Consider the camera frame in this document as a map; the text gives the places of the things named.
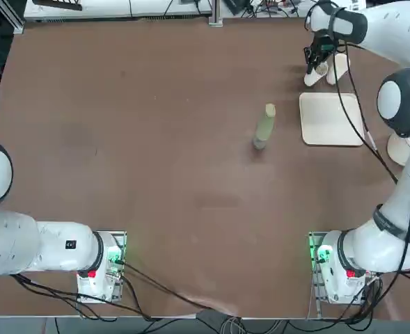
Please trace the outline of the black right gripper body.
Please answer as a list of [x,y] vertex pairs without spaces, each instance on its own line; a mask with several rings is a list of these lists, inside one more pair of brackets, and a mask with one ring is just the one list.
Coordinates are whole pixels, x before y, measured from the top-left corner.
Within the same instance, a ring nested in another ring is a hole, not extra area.
[[338,48],[338,41],[329,35],[322,33],[313,34],[313,41],[310,46],[312,52],[335,52]]

